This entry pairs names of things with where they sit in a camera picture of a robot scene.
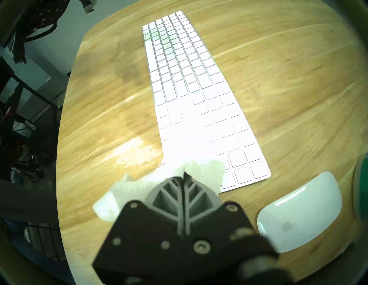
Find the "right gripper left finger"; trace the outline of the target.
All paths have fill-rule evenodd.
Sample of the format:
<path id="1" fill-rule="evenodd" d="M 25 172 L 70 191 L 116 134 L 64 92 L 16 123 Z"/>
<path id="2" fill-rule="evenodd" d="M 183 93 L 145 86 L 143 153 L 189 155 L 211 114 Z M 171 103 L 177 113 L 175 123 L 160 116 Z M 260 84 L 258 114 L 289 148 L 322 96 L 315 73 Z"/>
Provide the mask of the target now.
<path id="1" fill-rule="evenodd" d="M 128 201 L 101 245 L 93 269 L 105 285 L 171 285 L 185 235 L 184 178 L 155 186 L 145 201 Z"/>

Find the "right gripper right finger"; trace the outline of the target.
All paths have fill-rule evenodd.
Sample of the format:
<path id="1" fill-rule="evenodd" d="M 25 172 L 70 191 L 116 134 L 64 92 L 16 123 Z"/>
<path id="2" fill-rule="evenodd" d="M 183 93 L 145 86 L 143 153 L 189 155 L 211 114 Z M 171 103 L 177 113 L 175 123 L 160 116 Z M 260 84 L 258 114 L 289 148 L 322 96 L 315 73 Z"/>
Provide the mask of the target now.
<path id="1" fill-rule="evenodd" d="M 258 257 L 258 234 L 236 202 L 217 194 L 192 176 L 183 177 L 185 239 L 191 241 L 191 276 L 241 276 Z"/>

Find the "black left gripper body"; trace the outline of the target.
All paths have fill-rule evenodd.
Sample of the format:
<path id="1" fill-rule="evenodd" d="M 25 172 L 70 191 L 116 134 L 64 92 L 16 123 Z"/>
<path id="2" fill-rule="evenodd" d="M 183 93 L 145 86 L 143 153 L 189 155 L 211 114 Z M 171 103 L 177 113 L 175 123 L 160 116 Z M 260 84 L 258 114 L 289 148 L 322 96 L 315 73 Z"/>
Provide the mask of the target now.
<path id="1" fill-rule="evenodd" d="M 32 0 L 22 16 L 22 29 L 24 32 L 35 32 L 51 26 L 47 32 L 53 32 L 69 2 L 70 0 Z"/>

